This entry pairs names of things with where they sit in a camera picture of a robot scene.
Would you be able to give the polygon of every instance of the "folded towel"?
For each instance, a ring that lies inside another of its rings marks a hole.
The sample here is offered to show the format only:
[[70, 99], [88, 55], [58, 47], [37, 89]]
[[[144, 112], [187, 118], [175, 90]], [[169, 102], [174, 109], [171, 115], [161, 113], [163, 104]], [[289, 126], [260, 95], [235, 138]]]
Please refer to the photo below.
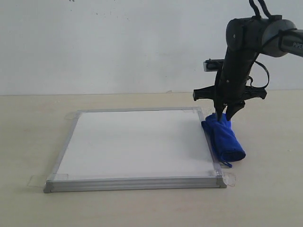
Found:
[[224, 113], [220, 121], [217, 121], [217, 116], [213, 113], [206, 117], [201, 124], [209, 135], [214, 154], [220, 162], [232, 167], [229, 162], [236, 162], [245, 158], [245, 151], [236, 139], [232, 130], [232, 123], [226, 120]]

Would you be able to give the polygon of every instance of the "beige table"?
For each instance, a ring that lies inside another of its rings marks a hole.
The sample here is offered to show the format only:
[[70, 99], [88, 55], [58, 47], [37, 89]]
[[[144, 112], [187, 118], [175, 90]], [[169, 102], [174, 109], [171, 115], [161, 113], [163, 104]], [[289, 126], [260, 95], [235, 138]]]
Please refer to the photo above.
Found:
[[37, 180], [50, 173], [74, 111], [200, 105], [208, 115], [212, 102], [187, 93], [0, 97], [0, 226], [301, 227], [302, 97], [270, 91], [235, 115], [247, 157], [225, 170], [236, 175], [234, 187], [52, 194]]

